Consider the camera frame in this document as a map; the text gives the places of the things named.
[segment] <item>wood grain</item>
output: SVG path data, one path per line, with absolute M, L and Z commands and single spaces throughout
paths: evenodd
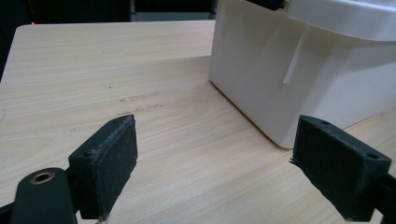
M 213 21 L 19 28 L 0 85 L 0 206 L 24 176 L 66 168 L 108 120 L 135 114 L 139 159 L 109 223 L 345 223 L 288 163 L 291 151 L 210 83 L 213 30 Z M 396 109 L 346 130 L 396 159 Z

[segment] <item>black 3d-printed part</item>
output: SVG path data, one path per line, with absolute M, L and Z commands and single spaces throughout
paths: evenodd
M 291 163 L 349 221 L 369 221 L 391 159 L 327 121 L 300 116 Z
M 396 178 L 384 176 L 372 193 L 375 195 L 375 208 L 384 215 L 381 224 L 396 223 Z
M 106 219 L 136 166 L 134 116 L 113 119 L 69 156 L 82 218 Z
M 48 168 L 26 176 L 18 185 L 10 223 L 77 223 L 65 171 Z

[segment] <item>screw hole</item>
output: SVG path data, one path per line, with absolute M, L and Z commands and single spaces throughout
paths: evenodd
M 367 157 L 368 157 L 368 158 L 371 158 L 371 159 L 373 159 L 373 160 L 378 159 L 378 156 L 377 156 L 377 155 L 371 154 L 371 153 L 367 154 Z
M 55 176 L 53 172 L 44 172 L 38 175 L 35 175 L 32 179 L 30 179 L 30 183 L 33 185 L 40 185 L 50 181 Z
M 83 157 L 89 157 L 89 156 L 91 156 L 91 152 L 83 152 L 82 156 Z

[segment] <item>white plastic bin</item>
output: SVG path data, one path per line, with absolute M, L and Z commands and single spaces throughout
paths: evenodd
M 396 1 L 219 0 L 209 78 L 281 147 L 301 114 L 367 119 L 396 106 Z

